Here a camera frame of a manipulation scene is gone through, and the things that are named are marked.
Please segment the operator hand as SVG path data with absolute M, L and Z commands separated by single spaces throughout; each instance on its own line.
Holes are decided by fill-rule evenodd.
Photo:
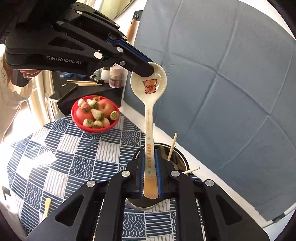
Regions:
M 41 73 L 41 70 L 20 70 L 24 78 L 33 78 Z

